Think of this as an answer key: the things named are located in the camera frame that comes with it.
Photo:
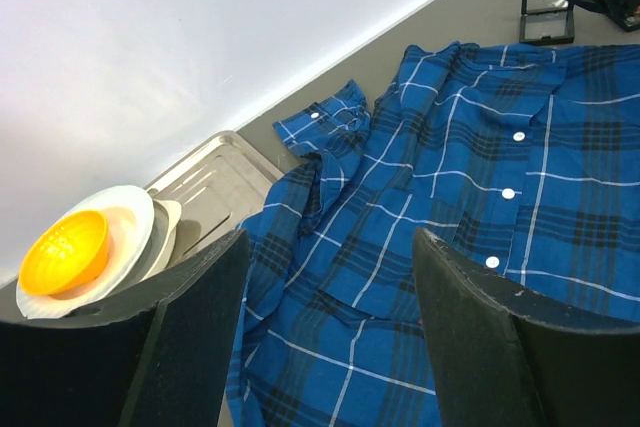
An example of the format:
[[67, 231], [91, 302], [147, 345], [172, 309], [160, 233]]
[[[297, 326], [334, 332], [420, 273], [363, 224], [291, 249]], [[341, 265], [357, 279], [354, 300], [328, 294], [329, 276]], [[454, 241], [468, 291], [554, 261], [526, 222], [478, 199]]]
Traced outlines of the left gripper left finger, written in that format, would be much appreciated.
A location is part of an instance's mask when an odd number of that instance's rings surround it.
[[235, 230], [59, 319], [1, 325], [5, 426], [214, 426], [250, 263]]

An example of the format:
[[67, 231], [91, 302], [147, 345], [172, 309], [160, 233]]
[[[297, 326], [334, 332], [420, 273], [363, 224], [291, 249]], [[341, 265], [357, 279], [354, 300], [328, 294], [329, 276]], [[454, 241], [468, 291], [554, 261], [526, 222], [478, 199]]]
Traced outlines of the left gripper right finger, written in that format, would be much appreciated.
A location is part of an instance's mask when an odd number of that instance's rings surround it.
[[638, 324], [532, 291], [425, 228], [413, 272], [443, 425], [638, 425]]

